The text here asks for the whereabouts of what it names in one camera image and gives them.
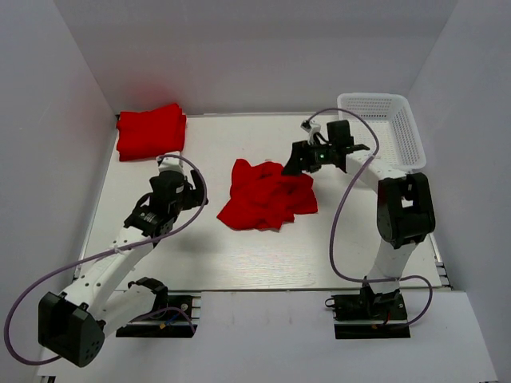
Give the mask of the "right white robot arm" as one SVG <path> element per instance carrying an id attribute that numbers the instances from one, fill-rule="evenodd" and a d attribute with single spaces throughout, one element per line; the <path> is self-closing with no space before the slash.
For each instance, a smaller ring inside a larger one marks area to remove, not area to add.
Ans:
<path id="1" fill-rule="evenodd" d="M 377 157 L 377 149 L 355 143 L 348 120 L 319 124 L 305 120 L 307 140 L 293 143 L 283 176 L 301 176 L 333 165 L 376 194 L 376 227 L 381 238 L 367 276 L 357 279 L 357 294 L 338 295 L 333 308 L 339 321 L 387 321 L 402 301 L 400 283 L 410 256 L 435 228 L 430 186 L 422 173 L 406 173 Z"/>

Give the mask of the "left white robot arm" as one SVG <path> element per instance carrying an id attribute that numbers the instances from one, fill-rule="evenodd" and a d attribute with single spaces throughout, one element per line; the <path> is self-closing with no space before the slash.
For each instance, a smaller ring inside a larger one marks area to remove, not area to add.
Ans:
<path id="1" fill-rule="evenodd" d="M 38 342 L 59 357 L 85 367 L 105 339 L 140 316 L 161 318 L 168 311 L 167 286 L 149 277 L 115 289 L 160 242 L 182 211 L 204 206 L 204 179 L 197 170 L 164 170 L 143 195 L 112 243 L 113 254 L 96 260 L 60 294 L 47 293 L 38 304 Z"/>

